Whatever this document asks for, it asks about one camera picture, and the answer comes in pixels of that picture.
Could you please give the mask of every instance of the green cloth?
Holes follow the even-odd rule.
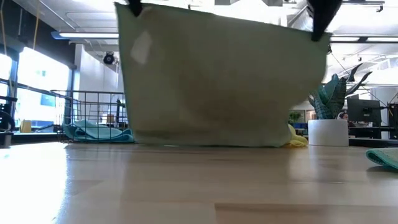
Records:
[[[134,142],[130,129],[121,131],[87,120],[64,125],[63,130],[68,138],[74,141]]]
[[[398,148],[369,149],[366,157],[376,164],[398,169]]]

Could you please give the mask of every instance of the cable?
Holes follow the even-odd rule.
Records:
[[[394,98],[395,98],[397,95],[398,95],[398,93],[396,93],[396,94],[391,98],[390,103],[388,103],[388,104],[391,104],[391,102],[394,100]]]
[[[35,27],[35,35],[33,36],[33,50],[35,50],[36,48],[37,28],[39,28],[39,13],[40,13],[40,0],[37,0],[36,27]]]
[[[336,62],[344,69],[344,71],[349,75],[349,72],[347,71],[347,69],[345,69],[345,67],[337,60],[336,56],[332,53],[330,53],[331,56],[333,56],[336,60]]]
[[[337,61],[337,63],[344,69],[344,71],[346,72],[346,73],[348,73],[347,72],[347,69],[345,69],[345,67],[337,60],[337,58],[335,57],[335,55],[333,55],[333,53],[330,53],[334,58],[335,58],[335,60]],[[390,110],[390,108],[383,102],[383,101],[381,101],[378,97],[376,97],[375,95],[373,95],[367,88],[365,88],[365,87],[363,87],[362,85],[360,86],[360,87],[362,87],[364,90],[366,90],[371,96],[373,96],[375,99],[377,99],[381,104],[383,104],[386,108],[387,108],[387,110],[388,110],[388,112],[391,114],[391,116],[392,117],[394,117],[394,115],[392,114],[392,112],[391,112],[391,110]]]

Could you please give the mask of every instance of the computer monitor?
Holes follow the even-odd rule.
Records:
[[[350,121],[381,123],[381,107],[378,100],[347,99],[347,112]]]

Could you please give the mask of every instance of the fluorescent light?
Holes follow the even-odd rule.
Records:
[[[398,42],[398,37],[369,37],[369,42]]]
[[[120,4],[127,4],[127,2],[125,0],[73,0],[76,2],[83,2],[83,3],[88,3],[88,4],[94,4],[94,3],[120,3]]]
[[[386,3],[383,0],[365,0],[365,1],[358,1],[358,0],[343,0],[342,4],[360,4],[360,5],[375,5],[375,4],[384,4]]]
[[[357,42],[359,37],[330,37],[331,41],[347,41],[347,42]]]
[[[118,39],[119,34],[116,33],[60,33],[61,37],[66,39],[82,38],[82,39]]]

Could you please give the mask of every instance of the yellow cloth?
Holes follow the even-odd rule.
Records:
[[[292,135],[292,139],[284,145],[284,147],[305,147],[308,145],[308,140],[303,136],[296,135],[296,130],[293,126],[289,125],[289,130]]]

